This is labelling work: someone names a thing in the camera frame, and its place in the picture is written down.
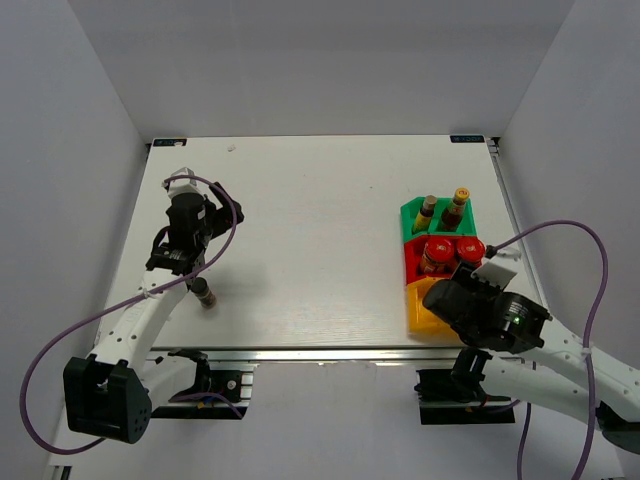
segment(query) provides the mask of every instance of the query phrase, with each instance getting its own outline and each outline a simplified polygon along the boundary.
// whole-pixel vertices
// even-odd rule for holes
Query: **brown bottle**
[[[445,232],[455,232],[462,221],[464,215],[464,207],[469,200],[469,190],[466,188],[459,188],[453,195],[453,198],[447,205],[447,208],[442,212],[440,222],[438,223],[438,230]]]

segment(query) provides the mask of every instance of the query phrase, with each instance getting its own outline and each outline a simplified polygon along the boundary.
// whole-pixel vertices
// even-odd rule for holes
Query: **green tray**
[[[423,201],[424,197],[416,197],[409,203],[405,203],[400,207],[400,217],[402,218],[402,241],[404,243],[407,243],[409,240],[419,237],[420,235],[459,235],[461,237],[477,236],[476,225],[473,221],[471,200],[467,201],[467,206],[464,209],[464,216],[462,217],[462,221],[455,232],[438,230],[440,215],[442,215],[443,210],[447,208],[447,205],[449,205],[451,198],[438,198],[438,203],[436,203],[436,208],[433,214],[433,220],[431,221],[431,224],[429,224],[429,228],[426,231],[418,232],[413,235],[411,233],[411,228],[413,227],[413,222],[418,216],[418,212],[420,211]]]

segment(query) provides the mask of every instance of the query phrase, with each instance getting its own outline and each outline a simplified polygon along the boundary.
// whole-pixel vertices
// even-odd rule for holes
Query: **bottle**
[[[444,273],[447,263],[455,255],[453,242],[447,238],[433,236],[424,244],[422,258],[420,259],[419,273],[434,274]]]
[[[424,232],[429,228],[429,224],[433,218],[433,212],[436,208],[436,203],[438,203],[437,197],[434,197],[433,195],[427,195],[424,197],[424,202],[422,202],[422,207],[420,207],[416,221],[413,223],[411,233],[415,234],[418,232]]]
[[[438,223],[438,230],[444,232],[455,232],[462,221],[464,215],[464,207],[469,200],[469,190],[466,188],[459,188],[453,195],[453,198],[449,202],[447,208],[442,212],[440,222]]]
[[[449,270],[454,272],[459,262],[467,262],[474,267],[482,265],[482,258],[486,252],[484,243],[476,237],[462,237],[456,242],[456,256],[447,264]]]

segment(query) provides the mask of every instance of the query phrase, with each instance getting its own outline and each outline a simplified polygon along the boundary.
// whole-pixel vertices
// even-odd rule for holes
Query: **bottle cap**
[[[422,208],[431,210],[436,207],[436,203],[438,203],[438,197],[427,195],[426,197],[424,197],[424,202],[422,202]]]
[[[456,245],[456,251],[460,260],[464,260],[469,263],[480,263],[486,248],[484,243],[478,240],[476,237],[462,237],[458,240]]]
[[[469,195],[469,190],[462,187],[456,190],[455,198],[466,202],[467,200],[469,200]]]
[[[427,256],[436,263],[447,263],[453,258],[453,242],[446,238],[431,237],[424,246]]]

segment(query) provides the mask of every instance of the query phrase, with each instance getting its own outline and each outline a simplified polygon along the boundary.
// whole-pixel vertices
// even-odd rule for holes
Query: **jar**
[[[458,268],[458,262],[464,261],[474,267],[479,267],[482,265],[482,258],[486,250],[484,243],[476,237],[462,237],[456,243],[456,255],[448,266],[452,271],[455,271]]]
[[[444,273],[447,264],[455,258],[453,242],[446,238],[429,237],[424,245],[419,271],[426,273]]]

